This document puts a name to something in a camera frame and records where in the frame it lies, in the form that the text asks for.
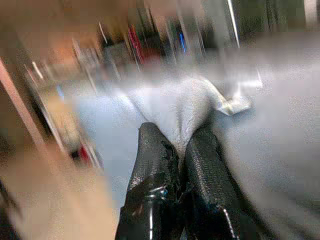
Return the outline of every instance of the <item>red object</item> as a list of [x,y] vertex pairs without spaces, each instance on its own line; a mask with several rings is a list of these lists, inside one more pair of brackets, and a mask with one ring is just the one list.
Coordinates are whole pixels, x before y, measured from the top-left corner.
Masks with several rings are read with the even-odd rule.
[[144,63],[144,56],[142,53],[140,40],[137,36],[135,27],[134,26],[129,27],[128,33],[129,33],[129,38],[130,38],[131,44],[133,46],[133,49],[136,52],[136,57],[138,58],[138,61],[140,62],[140,64],[143,64]]
[[81,158],[81,160],[84,162],[85,165],[87,165],[88,167],[92,167],[92,163],[90,161],[90,157],[87,153],[87,150],[84,148],[84,146],[82,146],[79,149],[79,156]]

